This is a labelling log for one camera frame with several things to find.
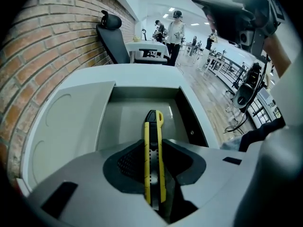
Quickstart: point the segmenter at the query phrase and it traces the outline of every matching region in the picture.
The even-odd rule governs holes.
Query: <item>cap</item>
[[[182,17],[182,12],[181,12],[181,11],[179,11],[179,10],[174,11],[174,15],[173,15],[173,17],[175,17],[175,18]]]

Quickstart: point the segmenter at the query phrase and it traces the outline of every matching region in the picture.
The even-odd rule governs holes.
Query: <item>person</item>
[[[169,24],[168,38],[166,42],[170,54],[170,60],[168,62],[169,66],[175,66],[180,50],[181,40],[185,36],[185,24],[181,21],[181,11],[174,11],[173,17],[174,22]]]
[[[245,62],[242,62],[242,66],[241,66],[241,67],[245,70]],[[236,79],[236,83],[239,84],[239,81],[240,81],[240,79],[241,79],[241,76],[242,76],[244,70],[239,70],[239,74],[238,74],[238,77],[237,77],[237,79]]]
[[[156,20],[156,25],[159,26],[158,31],[154,34],[156,41],[162,43],[163,40],[163,32],[164,32],[164,25],[160,22],[160,20]]]
[[[202,43],[201,43],[201,41],[195,46],[195,49],[194,49],[194,53],[196,54],[197,53],[197,49],[199,48],[201,48],[201,45],[202,45]]]
[[[194,36],[193,42],[191,43],[191,49],[190,49],[189,56],[193,55],[196,44],[197,44],[197,36]]]
[[[201,62],[197,65],[197,69],[198,70],[202,70],[202,68],[204,67],[204,65],[207,63],[207,59],[208,59],[208,55],[209,55],[209,52],[212,48],[212,44],[214,43],[217,43],[217,37],[215,36],[215,34],[211,33],[208,38],[207,38],[207,42],[206,42],[206,47],[205,49],[203,50],[203,57],[202,57],[202,60]]]
[[[263,50],[271,58],[278,76],[281,77],[291,64],[291,61],[286,55],[276,34],[265,39]],[[283,117],[275,119],[272,122],[263,124],[259,129],[249,131],[240,137],[223,143],[221,148],[246,152],[250,144],[264,140],[269,133],[281,129],[284,126],[285,122]]]
[[[270,86],[271,67],[272,67],[272,62],[270,61],[269,63],[267,63],[265,75],[264,75],[264,78],[263,78],[264,87],[266,89],[269,89],[269,86]]]

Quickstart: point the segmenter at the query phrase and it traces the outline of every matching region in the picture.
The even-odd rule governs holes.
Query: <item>black chair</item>
[[[98,37],[100,38],[104,48],[106,49],[109,57],[114,64],[130,63],[130,58],[126,47],[124,45],[121,30],[121,19],[113,14],[108,14],[102,10],[104,16],[102,17],[101,24],[96,26]],[[139,49],[140,51],[156,51],[155,49]],[[150,58],[150,57],[136,57],[135,63],[143,64],[166,64],[167,60],[164,58]]]

